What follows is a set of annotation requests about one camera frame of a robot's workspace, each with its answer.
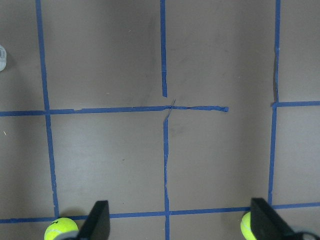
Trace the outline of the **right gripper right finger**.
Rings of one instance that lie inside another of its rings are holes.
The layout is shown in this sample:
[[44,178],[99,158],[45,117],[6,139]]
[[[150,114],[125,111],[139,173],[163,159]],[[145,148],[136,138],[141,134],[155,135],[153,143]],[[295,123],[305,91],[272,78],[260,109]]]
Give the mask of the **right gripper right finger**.
[[264,198],[251,199],[250,228],[257,240],[297,240],[296,233]]

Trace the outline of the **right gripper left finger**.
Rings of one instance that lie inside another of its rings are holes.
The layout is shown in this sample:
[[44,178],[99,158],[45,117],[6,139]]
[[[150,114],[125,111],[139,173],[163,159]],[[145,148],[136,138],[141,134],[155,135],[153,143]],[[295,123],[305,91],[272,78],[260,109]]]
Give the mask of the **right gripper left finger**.
[[107,200],[97,201],[81,227],[77,240],[108,240],[110,236],[110,213]]

